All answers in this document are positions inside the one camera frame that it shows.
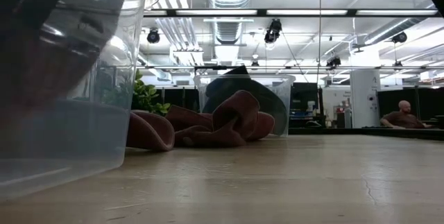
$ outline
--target clear plastic container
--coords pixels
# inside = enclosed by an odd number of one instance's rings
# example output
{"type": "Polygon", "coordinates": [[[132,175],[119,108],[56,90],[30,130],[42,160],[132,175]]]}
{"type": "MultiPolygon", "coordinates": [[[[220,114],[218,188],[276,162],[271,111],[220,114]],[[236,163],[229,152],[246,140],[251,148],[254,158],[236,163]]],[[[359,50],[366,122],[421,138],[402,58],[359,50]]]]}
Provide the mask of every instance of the clear plastic container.
{"type": "Polygon", "coordinates": [[[202,75],[195,76],[199,91],[199,106],[203,113],[214,108],[238,90],[250,92],[260,104],[260,111],[274,116],[274,135],[288,136],[291,85],[290,75],[202,75]]]}
{"type": "Polygon", "coordinates": [[[55,2],[41,26],[14,19],[38,43],[0,65],[0,201],[123,162],[145,0],[55,2]]]}

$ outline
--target table surface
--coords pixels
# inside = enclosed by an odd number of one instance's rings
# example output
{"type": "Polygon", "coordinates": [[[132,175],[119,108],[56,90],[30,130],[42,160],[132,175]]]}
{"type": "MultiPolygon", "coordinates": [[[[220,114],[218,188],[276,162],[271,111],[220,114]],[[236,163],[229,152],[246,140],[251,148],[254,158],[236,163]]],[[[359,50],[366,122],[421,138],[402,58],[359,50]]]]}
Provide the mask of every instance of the table surface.
{"type": "Polygon", "coordinates": [[[129,150],[123,166],[0,204],[2,224],[444,223],[444,143],[291,136],[129,150]]]}

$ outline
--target white pillar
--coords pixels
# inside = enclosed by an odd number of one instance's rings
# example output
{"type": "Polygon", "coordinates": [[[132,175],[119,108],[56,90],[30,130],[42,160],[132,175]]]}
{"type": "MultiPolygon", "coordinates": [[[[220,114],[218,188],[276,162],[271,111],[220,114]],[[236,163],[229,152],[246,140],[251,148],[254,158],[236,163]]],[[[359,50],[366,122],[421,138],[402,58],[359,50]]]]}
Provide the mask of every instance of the white pillar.
{"type": "MultiPolygon", "coordinates": [[[[350,56],[352,66],[380,66],[379,51],[373,46],[350,56]]],[[[350,73],[353,128],[379,126],[377,92],[381,89],[379,70],[354,70],[350,73]]]]}

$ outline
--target green plant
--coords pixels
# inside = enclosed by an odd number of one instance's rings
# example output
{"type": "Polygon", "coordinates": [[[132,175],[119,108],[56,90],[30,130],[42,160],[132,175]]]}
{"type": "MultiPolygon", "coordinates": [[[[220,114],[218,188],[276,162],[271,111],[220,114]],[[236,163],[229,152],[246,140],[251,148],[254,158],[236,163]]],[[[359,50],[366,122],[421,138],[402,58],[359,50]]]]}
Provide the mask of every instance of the green plant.
{"type": "Polygon", "coordinates": [[[166,114],[171,104],[156,103],[152,100],[159,96],[154,85],[145,85],[141,80],[142,75],[139,70],[136,71],[136,81],[134,84],[132,110],[146,110],[155,114],[166,114]]]}
{"type": "Polygon", "coordinates": [[[129,95],[133,91],[131,110],[146,110],[154,114],[166,114],[171,104],[154,104],[153,99],[158,97],[159,94],[154,85],[145,85],[141,78],[142,75],[137,70],[133,87],[132,79],[125,77],[118,87],[103,92],[103,102],[116,106],[126,105],[129,95]]]}

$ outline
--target brown towel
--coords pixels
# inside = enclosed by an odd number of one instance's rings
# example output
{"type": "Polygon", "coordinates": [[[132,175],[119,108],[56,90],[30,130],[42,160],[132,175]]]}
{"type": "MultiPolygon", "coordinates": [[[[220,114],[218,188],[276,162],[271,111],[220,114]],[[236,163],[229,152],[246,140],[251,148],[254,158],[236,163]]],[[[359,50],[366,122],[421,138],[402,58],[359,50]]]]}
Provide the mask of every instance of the brown towel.
{"type": "Polygon", "coordinates": [[[213,112],[212,122],[208,114],[176,106],[166,118],[176,131],[176,144],[181,146],[243,146],[247,141],[266,137],[274,127],[274,118],[259,112],[256,98],[246,91],[238,91],[220,104],[213,112]]]}
{"type": "Polygon", "coordinates": [[[164,117],[143,110],[133,110],[126,146],[153,151],[170,151],[174,147],[174,129],[164,117]]]}
{"type": "Polygon", "coordinates": [[[141,110],[130,115],[127,146],[170,151],[173,146],[236,147],[266,137],[274,118],[259,112],[256,98],[238,91],[213,114],[199,114],[172,106],[166,118],[141,110]]]}

